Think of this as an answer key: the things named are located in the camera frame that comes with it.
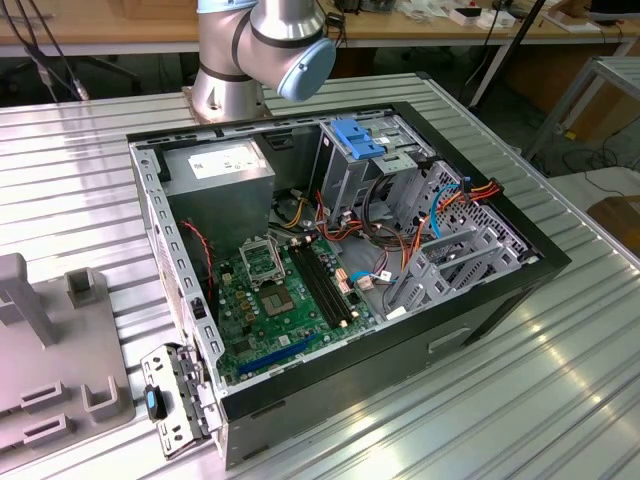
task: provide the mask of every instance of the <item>blue pcie slot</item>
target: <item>blue pcie slot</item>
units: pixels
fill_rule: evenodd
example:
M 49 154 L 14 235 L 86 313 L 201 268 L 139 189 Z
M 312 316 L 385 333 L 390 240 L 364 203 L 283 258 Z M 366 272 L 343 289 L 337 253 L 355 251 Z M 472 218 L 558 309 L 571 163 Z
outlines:
M 290 345 L 282 350 L 278 350 L 277 352 L 270 353 L 269 355 L 259 358 L 258 360 L 254 360 L 245 365 L 238 367 L 238 374 L 242 375 L 243 373 L 254 372 L 256 370 L 260 370 L 261 368 L 268 367 L 269 365 L 273 365 L 274 363 L 290 357 L 292 355 L 296 355 L 300 352 L 306 350 L 309 346 L 309 343 L 316 337 L 314 333 L 309 338 L 302 340 L 294 345 Z

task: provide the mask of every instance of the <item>metal bracket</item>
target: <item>metal bracket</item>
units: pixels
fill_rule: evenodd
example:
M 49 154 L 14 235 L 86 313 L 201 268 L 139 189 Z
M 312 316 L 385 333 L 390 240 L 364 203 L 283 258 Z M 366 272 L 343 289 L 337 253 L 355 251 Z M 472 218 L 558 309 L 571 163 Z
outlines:
M 203 380 L 202 365 L 192 359 L 194 352 L 193 347 L 162 345 L 141 361 L 147 385 L 160 392 L 166 405 L 166 417 L 151 420 L 157 421 L 167 459 L 208 440 L 222 427 L 213 388 Z

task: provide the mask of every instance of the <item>green circuit board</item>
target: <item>green circuit board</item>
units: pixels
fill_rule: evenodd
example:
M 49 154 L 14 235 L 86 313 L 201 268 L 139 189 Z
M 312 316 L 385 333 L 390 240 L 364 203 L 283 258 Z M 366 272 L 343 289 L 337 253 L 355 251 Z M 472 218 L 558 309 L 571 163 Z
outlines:
M 334 272 L 340 268 L 340 263 L 327 242 L 318 239 L 309 248 L 322 258 L 324 273 L 337 287 Z M 286 273 L 284 281 L 281 284 L 268 282 L 258 289 L 251 288 L 239 255 L 214 265 L 218 278 L 222 279 L 218 331 L 225 344 L 218 369 L 229 385 L 361 333 L 373 322 L 357 293 L 343 294 L 336 288 L 344 303 L 356 314 L 352 314 L 346 327 L 331 328 L 294 265 L 289 247 L 279 247 L 278 253 Z M 280 355 L 276 352 L 286 353 L 292 348 L 296 349 L 292 355 L 277 362 L 269 362 L 249 372 L 242 370 L 251 362 L 271 354 Z

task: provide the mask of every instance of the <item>wooden desk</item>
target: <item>wooden desk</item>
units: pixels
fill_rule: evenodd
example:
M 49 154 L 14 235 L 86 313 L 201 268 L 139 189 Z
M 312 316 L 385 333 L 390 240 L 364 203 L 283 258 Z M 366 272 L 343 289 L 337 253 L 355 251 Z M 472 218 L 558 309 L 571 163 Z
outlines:
M 333 1 L 321 0 L 325 11 L 336 11 Z M 479 27 L 462 27 L 448 18 L 434 18 L 418 23 L 405 15 L 361 12 L 347 14 L 347 36 L 349 47 L 394 47 L 394 46 L 453 46 L 484 43 L 488 31 Z M 490 45 L 508 43 L 520 28 L 496 28 L 491 34 Z M 640 36 L 640 22 L 625 22 L 621 26 L 623 38 Z M 523 43 L 618 43 L 620 31 L 616 27 L 603 27 L 602 32 L 575 34 L 542 19 L 534 23 Z
M 43 13 L 53 13 L 49 22 L 58 42 L 68 55 L 100 55 L 127 53 L 175 53 L 198 50 L 198 25 L 194 13 L 191 20 L 132 20 L 124 17 L 120 0 L 37 0 Z M 325 10 L 332 10 L 330 0 L 321 0 Z M 515 35 L 513 29 L 496 29 L 489 44 L 506 45 Z M 622 26 L 623 40 L 634 41 L 640 36 L 640 24 L 626 22 Z M 43 50 L 53 54 L 42 29 L 36 32 Z M 536 22 L 524 43 L 619 43 L 615 27 L 599 33 L 571 34 L 548 21 Z M 407 47 L 479 45 L 486 30 L 461 27 L 449 19 L 436 18 L 417 23 L 404 15 L 362 12 L 347 15 L 348 47 Z M 9 26 L 0 23 L 0 56 L 25 56 Z

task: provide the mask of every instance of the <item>robotic arm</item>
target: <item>robotic arm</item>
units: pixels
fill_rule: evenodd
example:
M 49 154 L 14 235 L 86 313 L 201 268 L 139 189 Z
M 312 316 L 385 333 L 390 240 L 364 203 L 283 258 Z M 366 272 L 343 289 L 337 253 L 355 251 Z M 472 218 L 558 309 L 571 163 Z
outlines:
M 200 70 L 191 99 L 206 122 L 261 116 L 264 84 L 301 102 L 336 57 L 315 0 L 199 0 Z

